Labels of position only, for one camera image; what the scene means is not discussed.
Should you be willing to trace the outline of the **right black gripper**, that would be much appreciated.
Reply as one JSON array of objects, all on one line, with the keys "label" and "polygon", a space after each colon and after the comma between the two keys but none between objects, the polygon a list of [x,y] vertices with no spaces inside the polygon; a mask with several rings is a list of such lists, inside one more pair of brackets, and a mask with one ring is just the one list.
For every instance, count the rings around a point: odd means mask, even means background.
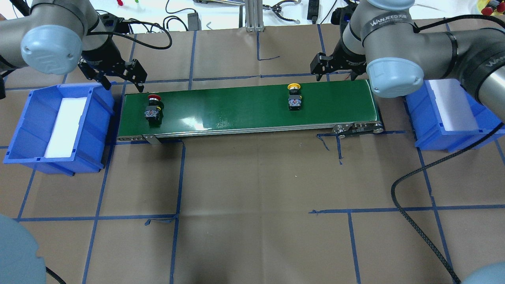
[{"label": "right black gripper", "polygon": [[351,18],[355,8],[337,8],[332,23],[339,25],[340,39],[332,53],[317,53],[310,63],[310,73],[321,81],[324,75],[338,70],[351,70],[349,79],[354,81],[366,72],[366,58],[360,37],[352,30]]}]

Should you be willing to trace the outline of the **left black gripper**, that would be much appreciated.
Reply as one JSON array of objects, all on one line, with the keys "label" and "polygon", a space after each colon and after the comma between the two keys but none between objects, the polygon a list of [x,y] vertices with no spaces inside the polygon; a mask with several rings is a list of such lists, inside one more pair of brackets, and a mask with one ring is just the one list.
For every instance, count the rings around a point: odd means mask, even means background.
[{"label": "left black gripper", "polygon": [[100,83],[105,90],[112,84],[106,76],[116,76],[131,82],[139,92],[144,92],[147,72],[140,61],[125,62],[112,40],[112,34],[92,35],[97,32],[113,32],[122,20],[113,14],[97,15],[95,23],[83,37],[83,51],[78,68],[88,80]]}]

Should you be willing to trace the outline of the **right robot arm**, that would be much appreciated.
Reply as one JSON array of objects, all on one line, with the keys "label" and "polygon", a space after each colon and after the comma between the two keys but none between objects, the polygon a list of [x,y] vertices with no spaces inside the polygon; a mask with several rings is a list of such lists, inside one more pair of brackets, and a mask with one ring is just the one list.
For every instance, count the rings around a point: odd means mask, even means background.
[{"label": "right robot arm", "polygon": [[504,22],[498,28],[422,33],[411,18],[413,0],[361,0],[333,53],[320,52],[310,72],[366,73],[372,92],[394,98],[417,91],[424,80],[457,79],[474,100],[504,120]]}]

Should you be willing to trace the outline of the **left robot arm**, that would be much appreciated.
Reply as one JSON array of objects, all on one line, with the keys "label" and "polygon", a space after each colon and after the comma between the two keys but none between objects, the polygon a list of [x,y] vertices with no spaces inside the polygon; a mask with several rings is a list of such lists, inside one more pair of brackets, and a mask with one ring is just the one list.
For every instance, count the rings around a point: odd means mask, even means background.
[{"label": "left robot arm", "polygon": [[126,61],[113,41],[124,36],[129,21],[100,15],[88,0],[35,0],[29,7],[14,0],[23,18],[1,21],[1,77],[31,67],[65,75],[79,68],[88,80],[111,88],[109,76],[144,90],[147,73],[136,59]]}]

